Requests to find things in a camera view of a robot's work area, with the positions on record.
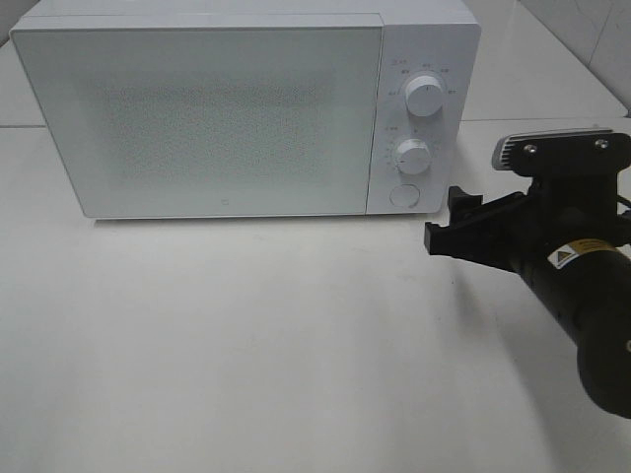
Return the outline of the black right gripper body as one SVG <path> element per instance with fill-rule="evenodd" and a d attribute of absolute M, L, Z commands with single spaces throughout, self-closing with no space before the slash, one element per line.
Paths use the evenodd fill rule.
<path fill-rule="evenodd" d="M 536 178 L 526 193 L 487 204 L 486 258 L 477 262 L 494 268 L 563 271 L 630 243 L 630 198 L 619 193 L 616 175 Z"/>

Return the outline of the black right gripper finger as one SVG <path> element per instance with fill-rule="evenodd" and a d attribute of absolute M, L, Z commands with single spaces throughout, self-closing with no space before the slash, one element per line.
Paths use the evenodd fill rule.
<path fill-rule="evenodd" d="M 479 223 L 457 223 L 441 227 L 426 223 L 424 244 L 430 255 L 449 256 L 466 261 L 484 261 L 484 237 Z"/>
<path fill-rule="evenodd" d="M 448 191 L 449 225 L 482 227 L 490 219 L 490 207 L 483 202 L 483 196 L 468 194 L 459 186 L 451 186 Z"/>

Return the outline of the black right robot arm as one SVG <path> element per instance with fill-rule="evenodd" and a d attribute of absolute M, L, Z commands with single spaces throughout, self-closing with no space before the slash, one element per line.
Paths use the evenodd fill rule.
<path fill-rule="evenodd" d="M 602 410 L 630 416 L 630 219 L 617 177 L 536 178 L 485 202 L 448 191 L 449 222 L 428 223 L 431 255 L 518 275 L 577 346 L 578 374 Z"/>

